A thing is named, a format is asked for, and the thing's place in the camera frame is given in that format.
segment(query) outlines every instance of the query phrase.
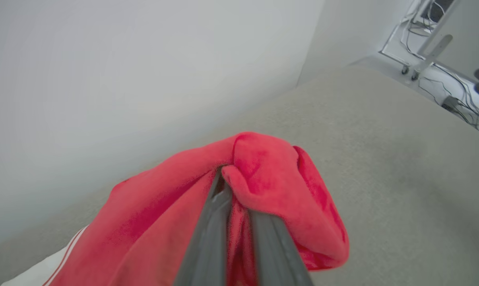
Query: white wall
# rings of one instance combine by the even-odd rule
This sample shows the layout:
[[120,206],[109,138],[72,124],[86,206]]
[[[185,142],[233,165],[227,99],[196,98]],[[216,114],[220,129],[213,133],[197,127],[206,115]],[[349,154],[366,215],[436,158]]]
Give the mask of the white wall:
[[0,241],[295,87],[323,0],[0,0]]
[[412,0],[326,0],[298,85],[380,51]]

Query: red cloth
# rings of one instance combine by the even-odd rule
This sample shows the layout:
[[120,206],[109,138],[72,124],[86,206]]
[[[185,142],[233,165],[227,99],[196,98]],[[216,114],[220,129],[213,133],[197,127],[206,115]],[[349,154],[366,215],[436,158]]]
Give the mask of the red cloth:
[[347,232],[308,154],[247,132],[175,154],[115,186],[51,285],[171,285],[221,165],[234,192],[229,286],[257,282],[247,209],[280,216],[309,270],[346,262]]

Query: caster wheel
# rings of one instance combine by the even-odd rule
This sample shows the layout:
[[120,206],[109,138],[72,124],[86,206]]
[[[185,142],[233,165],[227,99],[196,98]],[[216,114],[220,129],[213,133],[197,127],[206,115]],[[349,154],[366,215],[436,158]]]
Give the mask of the caster wheel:
[[401,69],[401,73],[402,74],[407,74],[409,72],[409,67],[408,66],[403,66],[403,68]]
[[419,72],[414,71],[414,73],[411,76],[412,81],[416,81],[419,79]]

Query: floor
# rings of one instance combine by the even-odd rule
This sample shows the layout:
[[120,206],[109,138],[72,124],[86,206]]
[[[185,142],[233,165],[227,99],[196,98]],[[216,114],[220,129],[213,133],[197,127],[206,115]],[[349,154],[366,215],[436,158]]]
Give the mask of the floor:
[[[407,62],[410,62],[412,66],[415,66],[420,63],[421,60],[407,51],[405,47],[405,43],[407,42],[407,34],[408,33],[406,30],[406,24],[403,24],[396,32],[394,38],[388,44],[386,51],[390,54],[393,54],[395,56],[398,56],[399,58],[406,60]],[[419,47],[421,47],[421,45],[423,45],[423,43],[425,42],[426,37],[411,33],[408,39],[410,50],[413,52],[417,52],[419,50]],[[425,96],[425,98],[428,98],[434,104],[437,103],[441,105],[444,99],[448,96],[448,92],[444,89],[444,87],[449,91],[450,94],[452,94],[452,96],[462,101],[465,100],[463,87],[451,76],[436,67],[431,67],[427,69],[420,75],[419,80],[412,81],[412,70],[410,70],[407,74],[403,75],[401,73],[403,67],[402,64],[382,54],[374,54],[373,56],[368,56],[357,61],[356,63],[354,63],[354,65],[364,66],[370,69],[377,70],[384,75],[393,78],[394,80],[397,80],[399,83],[414,89],[422,96]],[[430,81],[425,78],[436,80],[438,82]],[[479,94],[476,93],[476,91],[474,90],[473,83],[470,83],[464,79],[462,79],[462,81],[464,83],[467,83],[471,92],[472,100],[474,104],[479,108]],[[468,121],[472,123],[476,123],[479,121],[477,116],[473,112],[468,111],[467,109],[463,108],[462,110],[460,110],[460,112],[463,114],[463,116],[465,116]]]

